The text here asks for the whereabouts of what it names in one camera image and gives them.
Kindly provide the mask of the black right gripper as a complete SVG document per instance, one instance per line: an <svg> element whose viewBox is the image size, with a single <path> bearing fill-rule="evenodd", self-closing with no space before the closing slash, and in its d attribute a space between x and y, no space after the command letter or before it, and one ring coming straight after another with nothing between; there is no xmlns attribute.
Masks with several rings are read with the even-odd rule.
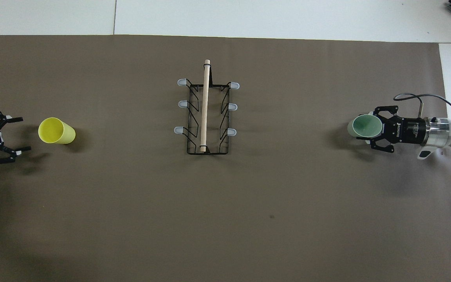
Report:
<svg viewBox="0 0 451 282"><path fill-rule="evenodd" d="M385 138L369 141L370 148L381 152L394 152L392 143L412 143L424 146L428 139L428 122L425 118L402 118L398 116L398 106L376 107L374 116L384 120Z"/></svg>

